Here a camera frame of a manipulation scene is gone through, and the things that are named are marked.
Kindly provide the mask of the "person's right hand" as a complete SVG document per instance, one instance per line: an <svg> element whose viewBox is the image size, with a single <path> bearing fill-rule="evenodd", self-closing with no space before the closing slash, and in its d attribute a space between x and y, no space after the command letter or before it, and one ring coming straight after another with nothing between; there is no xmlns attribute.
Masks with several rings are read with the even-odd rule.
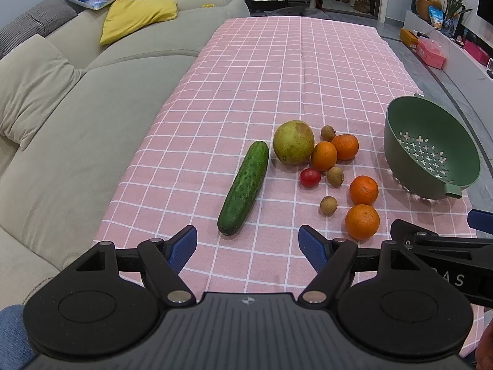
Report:
<svg viewBox="0 0 493 370"><path fill-rule="evenodd" d="M483 332L475 350L476 369L493 370L493 320Z"/></svg>

